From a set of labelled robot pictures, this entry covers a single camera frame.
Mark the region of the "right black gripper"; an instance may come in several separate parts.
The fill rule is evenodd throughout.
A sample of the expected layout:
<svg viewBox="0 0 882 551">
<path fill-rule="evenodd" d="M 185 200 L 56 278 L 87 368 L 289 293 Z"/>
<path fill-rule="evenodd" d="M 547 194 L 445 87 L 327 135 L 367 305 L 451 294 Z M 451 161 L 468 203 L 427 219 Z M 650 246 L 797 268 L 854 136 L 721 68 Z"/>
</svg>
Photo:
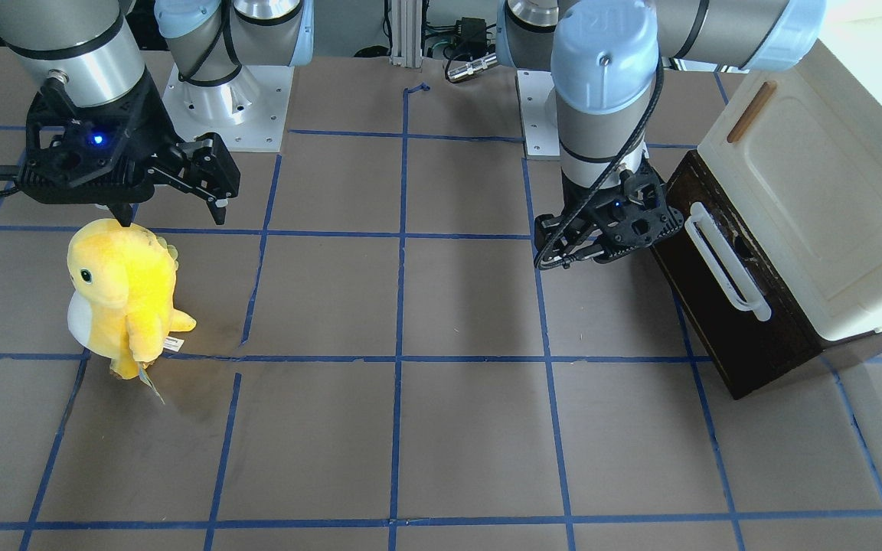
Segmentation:
<svg viewBox="0 0 882 551">
<path fill-rule="evenodd" d="M 144 74 L 126 95 L 95 107 L 77 107 L 66 84 L 46 78 L 28 109 L 15 185 L 43 204 L 104 204 L 127 228 L 156 181 L 200 198 L 223 226 L 240 178 L 223 136 L 181 143 L 153 77 Z"/>
</svg>

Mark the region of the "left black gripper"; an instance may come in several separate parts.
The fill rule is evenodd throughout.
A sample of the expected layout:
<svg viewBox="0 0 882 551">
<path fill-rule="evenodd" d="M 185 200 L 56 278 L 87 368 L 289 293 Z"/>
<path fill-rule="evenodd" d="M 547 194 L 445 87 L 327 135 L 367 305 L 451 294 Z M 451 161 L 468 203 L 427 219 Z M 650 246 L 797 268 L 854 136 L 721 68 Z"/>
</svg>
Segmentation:
<svg viewBox="0 0 882 551">
<path fill-rule="evenodd" d="M 534 220 L 540 268 L 589 259 L 608 264 L 682 230 L 684 216 L 666 202 L 665 183 L 647 158 L 637 171 L 620 167 L 614 175 L 617 185 L 599 189 L 589 201 L 586 188 L 561 178 L 563 212 Z"/>
</svg>

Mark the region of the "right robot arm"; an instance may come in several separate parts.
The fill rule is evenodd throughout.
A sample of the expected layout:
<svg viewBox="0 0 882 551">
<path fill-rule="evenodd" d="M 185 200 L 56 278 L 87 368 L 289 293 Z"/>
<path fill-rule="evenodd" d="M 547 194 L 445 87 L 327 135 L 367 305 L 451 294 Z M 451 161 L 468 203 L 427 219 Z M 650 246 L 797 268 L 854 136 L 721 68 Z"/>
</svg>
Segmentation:
<svg viewBox="0 0 882 551">
<path fill-rule="evenodd" d="M 214 223 L 238 196 L 234 151 L 276 151 L 274 77 L 314 54 L 312 1 L 157 1 L 176 74 L 158 90 L 116 1 L 0 1 L 0 36 L 38 84 L 24 161 L 0 168 L 42 204 L 96 204 L 123 226 L 158 186 Z"/>
</svg>

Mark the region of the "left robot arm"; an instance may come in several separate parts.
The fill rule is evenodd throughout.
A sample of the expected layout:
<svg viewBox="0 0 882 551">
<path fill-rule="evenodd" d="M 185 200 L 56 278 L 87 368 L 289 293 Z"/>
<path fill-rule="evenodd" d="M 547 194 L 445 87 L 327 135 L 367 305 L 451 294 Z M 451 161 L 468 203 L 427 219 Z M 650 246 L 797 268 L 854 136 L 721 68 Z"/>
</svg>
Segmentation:
<svg viewBox="0 0 882 551">
<path fill-rule="evenodd" d="M 548 72 L 563 192 L 534 222 L 539 271 L 608 264 L 682 230 L 648 160 L 665 61 L 784 72 L 812 48 L 824 1 L 501 1 L 501 64 Z"/>
</svg>

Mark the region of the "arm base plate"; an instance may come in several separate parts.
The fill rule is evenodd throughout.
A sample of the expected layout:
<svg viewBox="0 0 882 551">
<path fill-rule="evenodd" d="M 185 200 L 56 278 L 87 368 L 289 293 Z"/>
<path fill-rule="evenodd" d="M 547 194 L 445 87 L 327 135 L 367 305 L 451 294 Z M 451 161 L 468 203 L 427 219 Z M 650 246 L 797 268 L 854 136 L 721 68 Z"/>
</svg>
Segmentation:
<svg viewBox="0 0 882 551">
<path fill-rule="evenodd" d="M 626 145 L 650 101 L 652 72 L 632 77 L 578 76 L 575 84 L 550 72 L 518 70 L 519 112 L 526 154 L 605 164 Z"/>
<path fill-rule="evenodd" d="M 294 67 L 245 66 L 216 87 L 182 83 L 172 67 L 162 94 L 175 131 L 185 141 L 216 132 L 231 152 L 281 149 Z"/>
</svg>

